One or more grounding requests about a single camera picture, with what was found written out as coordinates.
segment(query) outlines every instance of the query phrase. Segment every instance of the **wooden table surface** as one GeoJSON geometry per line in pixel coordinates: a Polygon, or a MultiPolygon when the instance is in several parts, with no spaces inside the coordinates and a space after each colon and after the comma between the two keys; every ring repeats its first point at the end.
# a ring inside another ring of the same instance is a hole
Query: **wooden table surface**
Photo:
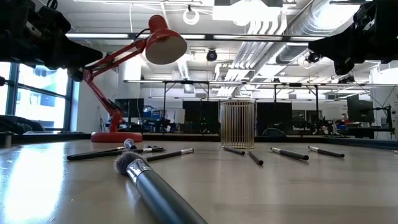
{"type": "MultiPolygon", "coordinates": [[[[260,167],[248,155],[219,150],[217,142],[145,144],[195,148],[150,165],[208,223],[398,222],[398,155],[391,151],[311,144],[346,154],[337,159],[308,152],[308,144],[259,143],[260,167]]],[[[66,160],[115,146],[81,140],[0,149],[0,223],[157,223],[132,182],[113,170],[114,157],[66,160]]]]}

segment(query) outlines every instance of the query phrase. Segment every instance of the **lamp base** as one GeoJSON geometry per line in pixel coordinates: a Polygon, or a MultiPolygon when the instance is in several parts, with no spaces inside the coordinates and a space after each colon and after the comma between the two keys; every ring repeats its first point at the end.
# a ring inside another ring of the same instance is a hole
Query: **lamp base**
{"type": "Polygon", "coordinates": [[[91,142],[124,142],[126,139],[132,139],[134,142],[142,142],[141,133],[93,133],[91,142]]]}

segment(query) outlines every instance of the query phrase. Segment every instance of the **gray brush bristles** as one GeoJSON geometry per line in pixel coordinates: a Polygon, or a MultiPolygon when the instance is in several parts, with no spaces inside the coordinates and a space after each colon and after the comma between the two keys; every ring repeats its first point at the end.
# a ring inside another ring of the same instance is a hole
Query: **gray brush bristles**
{"type": "Polygon", "coordinates": [[[121,154],[115,161],[114,161],[114,169],[121,174],[127,174],[127,166],[136,159],[142,159],[146,161],[146,159],[135,152],[125,152],[121,154]]]}

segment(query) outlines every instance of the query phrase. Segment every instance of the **red desk lamp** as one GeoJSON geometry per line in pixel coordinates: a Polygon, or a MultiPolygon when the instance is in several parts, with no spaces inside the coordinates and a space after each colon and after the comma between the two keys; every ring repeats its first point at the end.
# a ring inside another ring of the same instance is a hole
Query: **red desk lamp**
{"type": "Polygon", "coordinates": [[[135,142],[142,141],[141,133],[117,132],[118,126],[123,123],[123,111],[103,95],[101,90],[94,84],[93,79],[105,71],[117,67],[119,64],[129,60],[130,58],[143,53],[144,49],[146,49],[146,58],[148,61],[156,65],[172,63],[187,51],[186,41],[180,34],[167,27],[162,16],[155,15],[149,19],[149,30],[151,35],[147,39],[137,40],[121,50],[99,60],[94,65],[85,68],[83,72],[84,81],[87,82],[88,86],[94,91],[95,96],[111,115],[109,132],[91,134],[92,142],[124,142],[127,138],[131,138],[135,142]],[[118,55],[121,55],[134,47],[136,48],[134,52],[112,62],[111,64],[107,64],[114,60],[118,55]]]}

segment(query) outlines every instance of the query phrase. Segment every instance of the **wire cylinder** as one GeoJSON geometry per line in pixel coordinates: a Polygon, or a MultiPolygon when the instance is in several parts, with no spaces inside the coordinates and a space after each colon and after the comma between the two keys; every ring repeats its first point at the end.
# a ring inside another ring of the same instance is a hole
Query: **wire cylinder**
{"type": "Polygon", "coordinates": [[[254,103],[221,103],[221,146],[254,148],[254,103]]]}

